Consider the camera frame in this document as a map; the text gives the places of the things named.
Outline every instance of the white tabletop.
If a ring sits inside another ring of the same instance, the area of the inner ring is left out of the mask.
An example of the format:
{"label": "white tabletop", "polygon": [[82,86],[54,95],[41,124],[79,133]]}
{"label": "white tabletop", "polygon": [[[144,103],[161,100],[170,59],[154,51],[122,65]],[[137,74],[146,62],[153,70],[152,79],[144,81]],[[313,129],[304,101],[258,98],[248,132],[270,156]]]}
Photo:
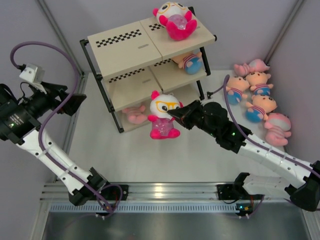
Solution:
{"label": "white tabletop", "polygon": [[[204,92],[222,85],[232,71],[212,71],[201,83]],[[176,139],[152,140],[151,125],[119,133],[108,112],[92,74],[89,74],[77,119],[69,156],[88,170],[94,167],[110,182],[229,182],[241,172],[262,176],[276,176],[269,169],[246,157],[224,150],[215,139],[194,127],[181,131]],[[214,100],[226,107],[223,92]],[[246,108],[232,106],[239,124],[263,138],[263,124],[250,123],[244,118]]]}

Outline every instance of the pink plush toy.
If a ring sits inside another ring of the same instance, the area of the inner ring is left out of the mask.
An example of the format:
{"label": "pink plush toy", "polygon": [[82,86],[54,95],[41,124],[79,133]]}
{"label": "pink plush toy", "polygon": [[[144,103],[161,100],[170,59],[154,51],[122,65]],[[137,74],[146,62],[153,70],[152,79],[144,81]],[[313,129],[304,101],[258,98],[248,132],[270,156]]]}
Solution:
{"label": "pink plush toy", "polygon": [[148,119],[148,117],[143,114],[145,110],[146,110],[146,107],[144,105],[141,105],[139,107],[137,106],[127,107],[123,109],[122,112],[126,114],[126,117],[129,123],[142,124],[144,121]]}
{"label": "pink plush toy", "polygon": [[289,118],[281,113],[270,113],[268,120],[264,123],[264,127],[268,129],[265,136],[267,143],[274,147],[282,147],[288,144],[291,136],[291,122]]}
{"label": "pink plush toy", "polygon": [[274,87],[273,84],[267,84],[271,74],[266,74],[260,71],[254,71],[247,75],[245,79],[251,85],[250,90],[253,91],[254,95],[263,94],[270,96],[270,89]]}
{"label": "pink plush toy", "polygon": [[167,111],[182,107],[172,95],[159,94],[153,91],[151,94],[150,110],[152,115],[148,116],[148,120],[152,122],[152,130],[150,137],[152,139],[175,139],[180,136],[180,131],[174,127],[174,118]]}
{"label": "pink plush toy", "polygon": [[267,95],[253,95],[252,104],[250,102],[246,102],[245,105],[248,108],[245,112],[245,116],[253,123],[268,120],[267,114],[277,108],[276,101]]}
{"label": "pink plush toy", "polygon": [[246,99],[248,95],[244,94],[244,91],[249,87],[250,84],[245,78],[241,76],[230,77],[226,84],[229,104],[237,105],[241,102],[242,98]]}
{"label": "pink plush toy", "polygon": [[261,59],[255,59],[248,64],[233,66],[236,75],[244,77],[252,72],[265,72],[269,70],[270,66],[266,65]]}
{"label": "pink plush toy", "polygon": [[186,39],[197,28],[197,20],[192,19],[192,12],[181,3],[168,1],[160,8],[153,9],[153,15],[176,41]]}

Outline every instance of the plush toy lying on shelf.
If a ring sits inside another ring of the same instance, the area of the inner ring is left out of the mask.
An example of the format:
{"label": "plush toy lying on shelf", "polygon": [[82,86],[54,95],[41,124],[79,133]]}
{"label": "plush toy lying on shelf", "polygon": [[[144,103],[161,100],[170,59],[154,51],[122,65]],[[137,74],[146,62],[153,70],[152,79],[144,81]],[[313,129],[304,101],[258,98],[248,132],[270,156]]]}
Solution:
{"label": "plush toy lying on shelf", "polygon": [[145,110],[146,107],[144,105],[139,104],[139,106],[127,107],[123,109],[122,112],[126,114],[126,118],[129,123],[142,124],[148,119],[148,117],[143,114]]}
{"label": "plush toy lying on shelf", "polygon": [[234,72],[240,77],[244,77],[252,72],[265,72],[269,70],[270,66],[266,65],[261,59],[255,59],[248,64],[233,66]]}
{"label": "plush toy lying on shelf", "polygon": [[241,102],[242,98],[246,99],[248,95],[244,94],[244,91],[249,87],[250,84],[245,78],[241,76],[230,77],[226,84],[229,104],[237,105]]}
{"label": "plush toy lying on shelf", "polygon": [[263,94],[270,96],[270,89],[274,87],[273,84],[267,84],[268,79],[271,77],[271,74],[266,74],[260,71],[254,71],[247,75],[245,79],[251,85],[250,90],[253,91],[253,94]]}
{"label": "plush toy lying on shelf", "polygon": [[150,137],[152,139],[175,139],[180,136],[180,131],[174,127],[174,118],[167,111],[182,107],[173,95],[159,94],[153,91],[151,94],[150,110],[152,115],[148,120],[152,122]]}
{"label": "plush toy lying on shelf", "polygon": [[168,1],[160,8],[153,9],[153,15],[176,41],[186,39],[197,28],[197,20],[192,19],[192,12],[181,3]]}
{"label": "plush toy lying on shelf", "polygon": [[291,136],[291,122],[289,118],[281,113],[270,113],[264,127],[268,129],[265,136],[267,143],[274,147],[282,147],[288,144]]}
{"label": "plush toy lying on shelf", "polygon": [[245,105],[248,108],[245,112],[245,116],[253,123],[268,120],[267,114],[277,108],[276,101],[272,97],[263,94],[253,95],[252,103],[246,102]]}
{"label": "plush toy lying on shelf", "polygon": [[171,59],[178,64],[180,69],[183,68],[187,74],[196,74],[203,66],[201,56],[201,52],[194,54],[192,51],[188,51]]}

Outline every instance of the checkered pattern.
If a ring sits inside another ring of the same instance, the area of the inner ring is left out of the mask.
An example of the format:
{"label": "checkered pattern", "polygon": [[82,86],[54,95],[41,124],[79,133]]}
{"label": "checkered pattern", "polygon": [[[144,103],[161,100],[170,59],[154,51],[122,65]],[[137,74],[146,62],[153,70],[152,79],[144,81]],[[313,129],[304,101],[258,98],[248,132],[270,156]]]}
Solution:
{"label": "checkered pattern", "polygon": [[154,64],[153,66],[157,67],[157,66],[160,66],[162,64],[166,64],[166,63],[170,63],[171,62],[171,59],[166,59],[166,60],[163,60],[163,61],[160,61],[160,62],[157,62],[156,64]]}
{"label": "checkered pattern", "polygon": [[120,41],[124,41],[127,39],[135,38],[136,36],[142,35],[141,31],[139,29],[131,32],[127,32],[125,34],[120,34],[119,36],[109,37],[108,39],[103,39],[101,41],[96,41],[96,46],[98,48],[101,48],[102,46],[111,45],[114,43],[118,43]]}
{"label": "checkered pattern", "polygon": [[151,31],[154,31],[154,30],[157,30],[157,29],[162,29],[163,26],[158,24],[158,23],[155,23],[153,25],[149,25],[149,28],[151,29]]}
{"label": "checkered pattern", "polygon": [[113,77],[113,78],[110,78],[109,80],[109,83],[112,83],[112,82],[116,82],[117,80],[121,80],[121,79],[125,79],[125,78],[128,78],[132,75],[136,75],[138,73],[141,73],[143,72],[145,69],[144,68],[140,68],[138,70],[134,70],[134,71],[131,71],[131,72],[127,72],[125,74],[122,74],[122,75],[119,75],[119,76],[116,76],[116,77]]}

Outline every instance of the shelf board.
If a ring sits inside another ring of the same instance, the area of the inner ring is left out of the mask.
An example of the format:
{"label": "shelf board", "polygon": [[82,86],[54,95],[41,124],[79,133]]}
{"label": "shelf board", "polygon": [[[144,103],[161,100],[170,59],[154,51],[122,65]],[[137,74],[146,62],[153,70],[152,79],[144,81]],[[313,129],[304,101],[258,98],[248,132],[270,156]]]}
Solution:
{"label": "shelf board", "polygon": [[178,64],[170,59],[151,65],[150,69],[164,92],[191,84],[207,76],[204,68],[196,74],[187,74],[183,68],[179,68]]}
{"label": "shelf board", "polygon": [[[194,100],[199,99],[199,95],[197,91],[190,84],[180,87],[178,89],[175,89],[173,91],[166,92],[166,94],[170,94],[170,93],[173,93],[173,96],[175,96],[180,102],[182,102],[184,106],[192,103]],[[147,116],[151,114],[150,102],[151,102],[151,99],[147,99],[142,102],[142,104],[145,105],[146,107],[144,114]],[[126,114],[122,113],[121,111],[118,111],[117,114],[125,132],[129,132],[131,130],[134,130],[136,128],[139,128],[141,126],[144,126],[150,123],[150,121],[147,120],[141,124],[133,124],[128,122]]]}
{"label": "shelf board", "polygon": [[162,60],[139,21],[88,36],[88,40],[104,78]]}
{"label": "shelf board", "polygon": [[127,72],[104,82],[116,112],[149,99],[153,91],[162,91],[149,67]]}
{"label": "shelf board", "polygon": [[181,41],[171,39],[155,17],[141,20],[140,23],[162,55],[162,60],[165,60],[216,41],[216,37],[194,15],[192,18],[197,20],[197,28],[187,39]]}

